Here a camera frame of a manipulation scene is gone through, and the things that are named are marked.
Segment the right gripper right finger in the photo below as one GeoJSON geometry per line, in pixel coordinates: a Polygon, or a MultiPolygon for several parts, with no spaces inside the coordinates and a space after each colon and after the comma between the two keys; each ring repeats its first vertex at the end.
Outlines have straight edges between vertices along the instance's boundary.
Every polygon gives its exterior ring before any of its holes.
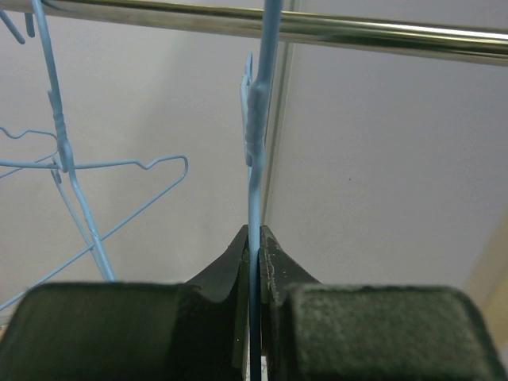
{"type": "Polygon", "coordinates": [[[504,380],[483,316],[445,286],[330,285],[261,229],[271,380],[504,380]]]}

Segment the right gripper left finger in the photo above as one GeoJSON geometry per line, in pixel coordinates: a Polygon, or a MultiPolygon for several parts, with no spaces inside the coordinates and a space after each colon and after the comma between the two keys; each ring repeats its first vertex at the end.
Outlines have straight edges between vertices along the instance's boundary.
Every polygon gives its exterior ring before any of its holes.
{"type": "Polygon", "coordinates": [[[242,380],[248,230],[184,283],[46,283],[1,341],[4,380],[242,380]]]}

